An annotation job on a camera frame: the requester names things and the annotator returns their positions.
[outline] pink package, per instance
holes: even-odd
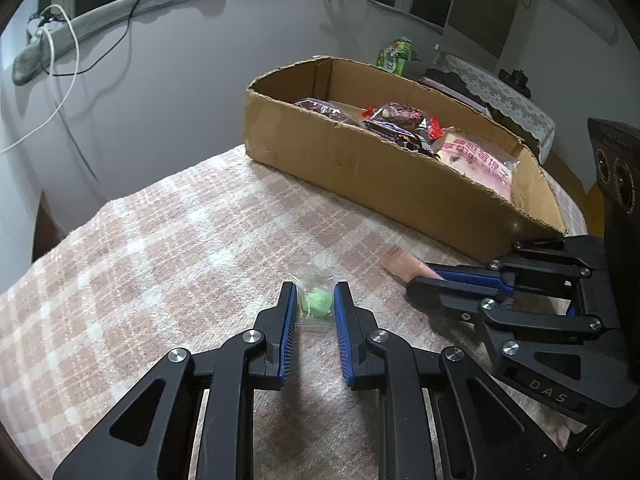
[[[511,179],[518,161],[480,139],[471,140],[455,128],[443,131],[445,135],[434,145],[440,160],[511,201]]]

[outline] cardboard box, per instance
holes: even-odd
[[[566,231],[558,202],[529,149],[507,129],[437,90],[373,66],[321,57],[268,73],[247,93],[244,143],[251,158],[476,260],[501,256],[517,240]],[[513,203],[437,160],[292,104],[310,96],[359,108],[399,102],[436,116],[443,127],[456,126],[487,140],[520,161]]]

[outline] white wall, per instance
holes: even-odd
[[[81,43],[81,67],[123,33],[111,27]],[[78,77],[55,118],[24,144],[54,219],[66,230],[106,201],[242,143],[244,93],[257,76],[316,55],[375,62],[399,36],[429,59],[440,35],[367,0],[189,0],[135,17],[130,38]],[[60,72],[73,70],[74,54]],[[70,78],[58,80],[56,100]],[[2,98],[17,132],[54,109],[41,74],[16,88],[1,74]],[[74,151],[76,141],[96,184]]]
[[[532,100],[556,122],[553,151],[581,180],[595,183],[587,118],[640,126],[640,52],[622,23],[607,45],[583,22],[549,0],[522,2],[498,61],[529,77]]]
[[[10,67],[27,44],[26,25],[38,0],[25,0],[0,36],[2,67]],[[0,83],[0,91],[6,83]],[[6,124],[6,103],[0,94],[0,150],[14,142]],[[33,229],[40,198],[30,164],[20,147],[0,155],[0,292],[4,292],[31,265]]]
[[[471,61],[491,72],[498,63],[491,53],[450,25],[446,25],[442,32],[442,47],[445,52]]]

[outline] speaker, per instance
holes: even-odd
[[[587,121],[604,195],[605,252],[632,377],[640,381],[640,130]]]

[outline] white cable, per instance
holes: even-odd
[[[2,155],[3,153],[8,152],[11,148],[14,148],[15,146],[17,146],[18,144],[20,144],[24,139],[26,139],[27,137],[29,137],[30,135],[34,134],[35,132],[37,132],[39,129],[43,128],[44,126],[46,126],[47,123],[49,123],[50,120],[53,119],[53,117],[55,117],[55,115],[58,113],[58,111],[60,110],[60,108],[62,108],[62,105],[65,103],[66,98],[69,96],[69,94],[71,93],[71,89],[74,87],[74,83],[76,82],[76,76],[78,75],[79,69],[80,69],[80,44],[78,43],[78,37],[76,36],[76,32],[73,28],[73,25],[71,25],[71,20],[69,19],[69,17],[66,15],[65,9],[63,9],[62,7],[60,7],[58,4],[52,4],[49,7],[47,7],[46,9],[44,9],[42,12],[44,12],[45,10],[49,10],[52,7],[57,7],[60,12],[62,13],[62,16],[64,17],[67,26],[69,27],[69,31],[71,32],[71,36],[74,38],[74,43],[76,45],[76,67],[74,68],[74,76],[71,79],[71,84],[69,85],[68,90],[66,91],[65,96],[62,98],[62,101],[60,101],[60,104],[58,105],[58,107],[53,111],[53,113],[49,116],[49,119],[47,119],[46,121],[44,121],[40,126],[38,126],[36,129],[31,130],[28,134],[26,134],[24,137],[21,137],[20,139],[16,140],[11,146],[7,146],[4,150],[0,151],[0,155]],[[49,31],[42,26],[40,28],[40,30],[44,33],[44,35],[47,37],[47,41],[49,41],[49,55],[50,55],[50,59],[49,59],[49,77],[53,77],[53,62],[55,60],[55,52],[54,52],[54,45],[53,45],[53,39],[51,37],[51,34],[49,33]]]

